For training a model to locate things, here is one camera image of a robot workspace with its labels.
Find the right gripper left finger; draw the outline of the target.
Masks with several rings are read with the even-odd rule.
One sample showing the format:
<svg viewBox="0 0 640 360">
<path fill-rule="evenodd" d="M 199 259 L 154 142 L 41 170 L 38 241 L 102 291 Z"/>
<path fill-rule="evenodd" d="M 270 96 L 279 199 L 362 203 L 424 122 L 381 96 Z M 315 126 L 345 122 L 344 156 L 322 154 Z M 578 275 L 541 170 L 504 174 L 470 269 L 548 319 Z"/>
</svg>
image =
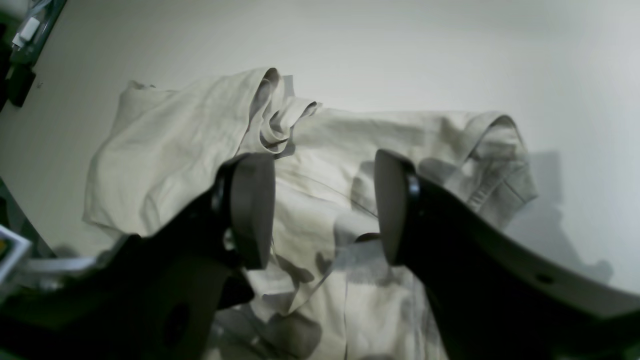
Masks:
<svg viewBox="0 0 640 360">
<path fill-rule="evenodd" d="M 243 271 L 268 263 L 274 162 L 229 159 L 155 234 L 124 235 L 62 289 L 1 302 L 1 358 L 199 360 L 217 310 L 254 298 Z"/>
</svg>

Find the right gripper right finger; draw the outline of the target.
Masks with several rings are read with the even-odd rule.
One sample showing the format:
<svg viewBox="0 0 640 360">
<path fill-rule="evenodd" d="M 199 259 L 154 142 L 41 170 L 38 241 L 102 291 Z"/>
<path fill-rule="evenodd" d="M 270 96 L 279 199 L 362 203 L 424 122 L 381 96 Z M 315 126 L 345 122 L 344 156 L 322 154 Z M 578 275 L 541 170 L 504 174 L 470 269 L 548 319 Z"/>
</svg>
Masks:
<svg viewBox="0 0 640 360">
<path fill-rule="evenodd" d="M 637 360 L 640 299 L 487 223 L 406 157 L 378 150 L 382 248 L 423 284 L 450 360 Z"/>
</svg>

